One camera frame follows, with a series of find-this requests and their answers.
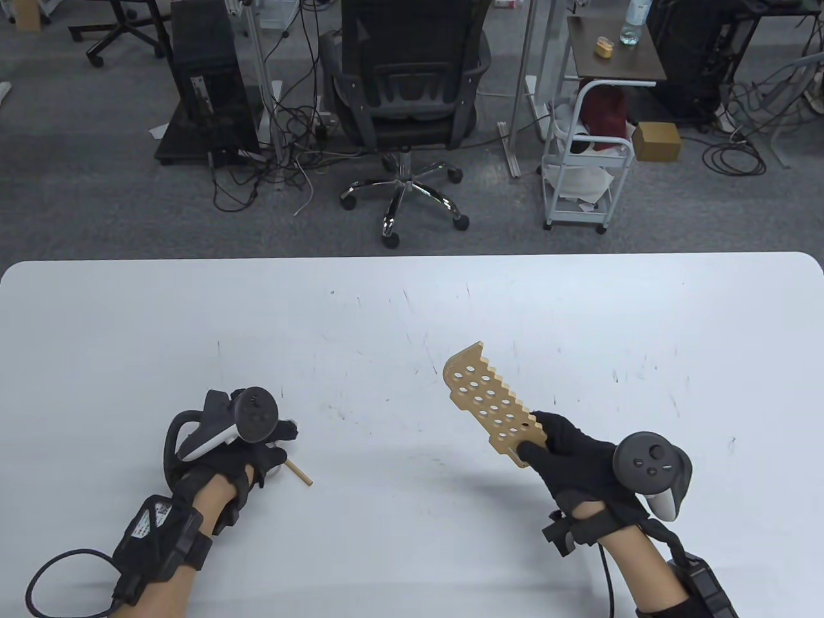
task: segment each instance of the perforated wooden board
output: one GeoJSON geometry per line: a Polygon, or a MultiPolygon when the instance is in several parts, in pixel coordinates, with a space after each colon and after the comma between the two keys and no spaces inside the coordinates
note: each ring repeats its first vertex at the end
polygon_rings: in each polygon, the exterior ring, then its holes
{"type": "Polygon", "coordinates": [[[489,432],[489,444],[496,451],[526,468],[528,464],[515,451],[517,445],[528,440],[543,447],[546,434],[535,416],[489,366],[481,355],[483,351],[484,343],[479,341],[447,360],[443,381],[451,392],[449,398],[478,419],[489,432]]]}

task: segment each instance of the chair wheel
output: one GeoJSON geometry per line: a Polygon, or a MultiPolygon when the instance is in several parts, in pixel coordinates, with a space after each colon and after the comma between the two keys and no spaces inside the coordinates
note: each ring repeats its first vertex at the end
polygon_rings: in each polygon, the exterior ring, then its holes
{"type": "Polygon", "coordinates": [[[395,163],[395,158],[390,155],[381,155],[381,165],[386,170],[387,174],[397,174],[398,166],[395,163]]]}
{"type": "Polygon", "coordinates": [[[463,180],[463,171],[459,170],[456,167],[450,167],[447,170],[447,176],[449,176],[449,181],[450,182],[452,182],[455,185],[459,185],[461,183],[461,181],[463,180]]]}
{"type": "Polygon", "coordinates": [[[465,232],[469,229],[469,217],[465,214],[462,214],[457,219],[452,219],[452,225],[455,226],[455,229],[460,232],[465,232]]]}
{"type": "Polygon", "coordinates": [[[340,206],[343,210],[354,210],[357,205],[358,201],[354,195],[347,195],[340,200],[340,206]]]}
{"type": "Polygon", "coordinates": [[[397,249],[400,244],[400,236],[393,232],[389,236],[381,236],[381,242],[387,249],[397,249]]]}

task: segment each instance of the chair base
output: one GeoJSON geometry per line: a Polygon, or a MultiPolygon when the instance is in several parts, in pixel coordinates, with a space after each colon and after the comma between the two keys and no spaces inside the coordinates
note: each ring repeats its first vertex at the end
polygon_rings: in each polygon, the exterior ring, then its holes
{"type": "MultiPolygon", "coordinates": [[[[158,27],[158,24],[154,19],[151,17],[147,17],[146,19],[134,19],[136,13],[132,9],[125,11],[120,5],[120,2],[117,0],[110,0],[110,4],[112,6],[112,10],[115,12],[115,18],[117,19],[115,23],[86,24],[83,26],[68,27],[68,31],[72,35],[72,40],[78,43],[83,40],[83,35],[88,32],[107,33],[86,52],[86,57],[89,58],[89,62],[93,67],[100,68],[103,66],[103,58],[100,57],[100,53],[121,35],[126,33],[134,35],[143,43],[151,45],[154,48],[155,58],[163,58],[166,55],[159,41],[154,40],[151,36],[145,35],[138,30],[138,28],[143,28],[144,26],[158,27]]],[[[161,16],[161,21],[169,21],[170,19],[171,15],[161,16]]]]}
{"type": "Polygon", "coordinates": [[[407,192],[417,191],[431,198],[443,206],[452,215],[452,225],[461,232],[469,228],[469,217],[461,214],[457,204],[446,195],[420,182],[420,179],[438,170],[447,170],[449,180],[457,184],[463,180],[463,172],[445,162],[432,163],[416,172],[412,171],[412,153],[400,152],[398,155],[382,155],[382,161],[387,171],[395,173],[394,178],[383,180],[358,180],[340,194],[340,203],[345,210],[352,210],[356,201],[354,193],[366,187],[391,186],[395,193],[383,217],[381,240],[389,249],[395,249],[400,244],[400,237],[395,233],[395,220],[398,209],[407,192]]]}

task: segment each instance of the office chair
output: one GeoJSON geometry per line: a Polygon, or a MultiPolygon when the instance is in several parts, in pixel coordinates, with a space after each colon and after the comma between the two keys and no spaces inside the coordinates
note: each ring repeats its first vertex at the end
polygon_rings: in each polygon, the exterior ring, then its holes
{"type": "Polygon", "coordinates": [[[143,2],[148,6],[150,17],[147,19],[138,19],[138,14],[134,9],[123,9],[119,0],[108,0],[112,11],[115,12],[115,19],[112,24],[86,24],[84,26],[69,26],[68,31],[72,35],[72,39],[80,43],[83,40],[83,34],[86,32],[106,32],[106,36],[97,41],[86,52],[86,57],[92,67],[100,68],[103,66],[103,58],[100,52],[109,47],[115,39],[126,32],[138,37],[143,43],[149,44],[154,48],[155,58],[163,58],[166,51],[163,49],[163,43],[158,36],[158,40],[154,40],[151,36],[145,35],[138,28],[144,26],[154,26],[158,32],[164,29],[163,22],[169,21],[171,16],[169,14],[162,15],[160,9],[157,8],[155,0],[130,0],[131,2],[143,2]]]}
{"type": "Polygon", "coordinates": [[[483,25],[490,0],[342,0],[342,35],[320,39],[324,99],[352,144],[380,153],[393,177],[359,180],[340,196],[346,210],[355,192],[391,186],[392,201],[383,218],[381,239],[395,249],[394,232],[401,200],[417,191],[441,204],[456,229],[469,218],[439,191],[420,182],[446,169],[449,180],[463,172],[437,162],[414,172],[416,147],[461,145],[477,122],[475,93],[491,56],[483,25]]]}

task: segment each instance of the chair backrest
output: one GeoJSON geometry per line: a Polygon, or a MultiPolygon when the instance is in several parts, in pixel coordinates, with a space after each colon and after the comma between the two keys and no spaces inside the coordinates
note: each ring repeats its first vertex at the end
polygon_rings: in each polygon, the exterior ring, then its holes
{"type": "Polygon", "coordinates": [[[454,105],[478,62],[490,0],[342,0],[344,73],[371,107],[427,113],[454,105]]]}

